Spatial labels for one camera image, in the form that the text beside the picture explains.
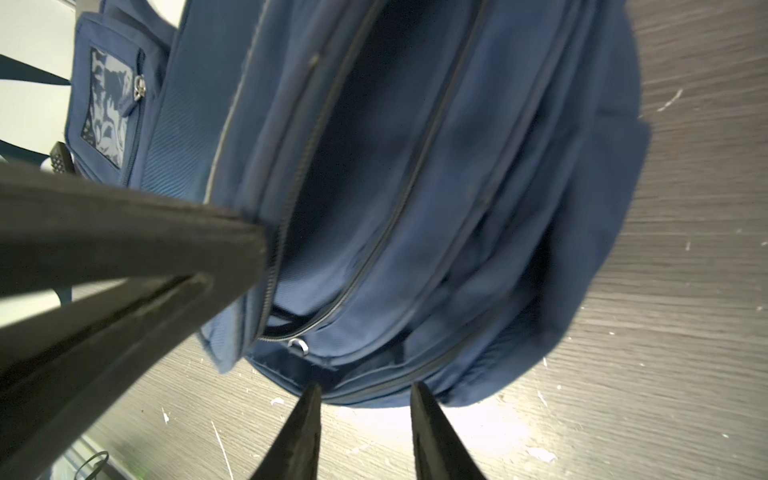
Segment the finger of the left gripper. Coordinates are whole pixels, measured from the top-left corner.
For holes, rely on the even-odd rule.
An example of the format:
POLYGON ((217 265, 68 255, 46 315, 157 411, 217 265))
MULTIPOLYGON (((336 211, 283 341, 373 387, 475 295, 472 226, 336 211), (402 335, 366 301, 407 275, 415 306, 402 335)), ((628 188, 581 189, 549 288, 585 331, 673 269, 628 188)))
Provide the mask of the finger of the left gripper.
POLYGON ((261 226, 25 165, 1 168, 1 294, 100 290, 1 329, 1 475, 34 479, 260 278, 261 226))

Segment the navy blue student backpack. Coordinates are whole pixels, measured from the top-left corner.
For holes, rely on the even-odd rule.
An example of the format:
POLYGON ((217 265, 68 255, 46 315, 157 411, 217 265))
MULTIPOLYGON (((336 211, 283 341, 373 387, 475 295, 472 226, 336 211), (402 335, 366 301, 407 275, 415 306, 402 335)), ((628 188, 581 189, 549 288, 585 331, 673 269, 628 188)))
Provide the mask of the navy blue student backpack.
POLYGON ((650 132, 622 1, 103 1, 74 35, 85 178, 218 206, 266 269, 203 325, 292 394, 492 396, 565 336, 650 132))

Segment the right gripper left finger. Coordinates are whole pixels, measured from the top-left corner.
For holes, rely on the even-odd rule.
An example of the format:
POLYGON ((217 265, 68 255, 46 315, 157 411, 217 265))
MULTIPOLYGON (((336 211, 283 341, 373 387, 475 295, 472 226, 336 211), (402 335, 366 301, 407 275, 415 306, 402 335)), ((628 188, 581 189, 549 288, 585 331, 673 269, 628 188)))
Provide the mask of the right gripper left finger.
POLYGON ((313 383, 304 390, 252 480, 317 478, 321 405, 321 388, 313 383))

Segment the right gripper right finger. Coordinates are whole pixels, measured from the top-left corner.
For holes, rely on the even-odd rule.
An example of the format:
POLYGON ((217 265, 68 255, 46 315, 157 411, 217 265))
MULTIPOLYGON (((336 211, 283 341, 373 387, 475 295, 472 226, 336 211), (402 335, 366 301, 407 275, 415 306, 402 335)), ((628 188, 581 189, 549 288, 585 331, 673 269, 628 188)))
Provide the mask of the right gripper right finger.
POLYGON ((423 382, 413 384, 410 408, 417 479, 485 479, 423 382))

